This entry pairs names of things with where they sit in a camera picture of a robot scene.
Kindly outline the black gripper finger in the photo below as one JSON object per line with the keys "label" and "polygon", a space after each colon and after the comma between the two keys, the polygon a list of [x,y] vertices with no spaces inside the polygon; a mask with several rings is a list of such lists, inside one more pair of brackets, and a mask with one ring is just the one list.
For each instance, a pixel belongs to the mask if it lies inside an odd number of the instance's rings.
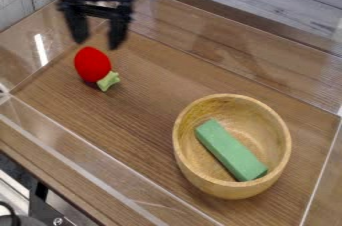
{"label": "black gripper finger", "polygon": [[88,38],[87,15],[78,6],[67,5],[64,8],[64,16],[72,38],[78,44],[82,44]]}
{"label": "black gripper finger", "polygon": [[110,13],[108,20],[108,46],[111,50],[115,50],[126,40],[131,16],[114,10]]}

